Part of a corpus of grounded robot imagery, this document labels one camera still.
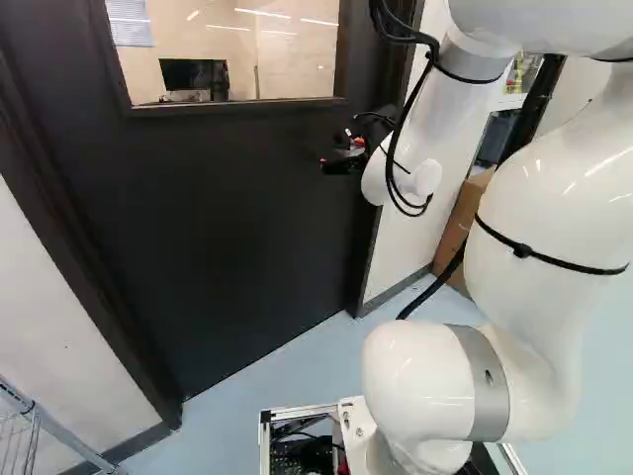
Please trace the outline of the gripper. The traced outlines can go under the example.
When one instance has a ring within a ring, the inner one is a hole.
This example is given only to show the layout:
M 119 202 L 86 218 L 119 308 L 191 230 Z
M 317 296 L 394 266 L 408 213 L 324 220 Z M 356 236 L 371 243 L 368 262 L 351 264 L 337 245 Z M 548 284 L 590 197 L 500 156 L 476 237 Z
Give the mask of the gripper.
M 325 175 L 362 172 L 369 160 L 365 139 L 351 129 L 344 128 L 337 131 L 332 140 L 330 152 L 319 160 L 321 172 Z

